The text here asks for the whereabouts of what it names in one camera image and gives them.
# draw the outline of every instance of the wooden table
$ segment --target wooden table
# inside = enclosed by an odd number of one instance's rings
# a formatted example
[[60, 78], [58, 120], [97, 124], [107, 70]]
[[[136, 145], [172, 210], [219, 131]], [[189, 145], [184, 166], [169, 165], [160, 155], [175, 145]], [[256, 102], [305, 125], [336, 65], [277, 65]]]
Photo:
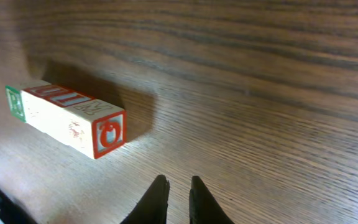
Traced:
[[[9, 114], [31, 78], [123, 105], [93, 161]], [[236, 223], [358, 223], [358, 1], [0, 0], [0, 187], [39, 223], [119, 223], [157, 174]]]

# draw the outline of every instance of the toy block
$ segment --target toy block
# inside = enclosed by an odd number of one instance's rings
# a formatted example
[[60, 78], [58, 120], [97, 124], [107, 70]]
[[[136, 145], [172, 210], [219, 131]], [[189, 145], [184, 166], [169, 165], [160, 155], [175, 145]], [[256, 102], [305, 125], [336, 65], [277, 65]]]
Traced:
[[11, 114], [16, 118], [20, 119], [21, 121], [26, 122], [23, 102], [21, 98], [21, 90], [25, 88], [45, 85], [50, 85], [50, 83], [42, 80], [34, 80], [32, 82], [21, 83], [18, 85], [5, 86], [6, 97], [9, 103], [9, 109], [11, 111]]
[[90, 158], [125, 143], [126, 114], [118, 106], [58, 85], [26, 88], [21, 97], [28, 124]]

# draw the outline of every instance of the green block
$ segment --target green block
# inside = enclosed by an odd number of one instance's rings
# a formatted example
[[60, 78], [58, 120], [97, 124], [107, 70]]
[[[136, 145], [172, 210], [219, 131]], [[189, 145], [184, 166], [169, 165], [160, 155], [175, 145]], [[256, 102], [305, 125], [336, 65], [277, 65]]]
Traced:
[[8, 85], [5, 86], [5, 91], [12, 115], [25, 122], [24, 107], [20, 91]]

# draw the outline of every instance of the brown tabletop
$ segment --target brown tabletop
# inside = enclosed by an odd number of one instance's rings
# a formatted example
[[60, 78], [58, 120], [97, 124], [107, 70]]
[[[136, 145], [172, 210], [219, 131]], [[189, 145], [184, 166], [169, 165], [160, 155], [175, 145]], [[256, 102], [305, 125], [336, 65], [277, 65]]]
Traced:
[[[92, 160], [10, 115], [31, 78], [127, 110]], [[119, 223], [157, 174], [235, 223], [358, 223], [358, 1], [0, 0], [0, 187], [39, 223]]]

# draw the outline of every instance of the row of blocks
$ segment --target row of blocks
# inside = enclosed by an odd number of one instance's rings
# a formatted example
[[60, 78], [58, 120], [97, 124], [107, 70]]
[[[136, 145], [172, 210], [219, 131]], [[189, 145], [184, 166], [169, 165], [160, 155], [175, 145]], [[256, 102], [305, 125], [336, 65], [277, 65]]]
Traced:
[[6, 86], [11, 113], [92, 159], [124, 145], [126, 112], [43, 80]]

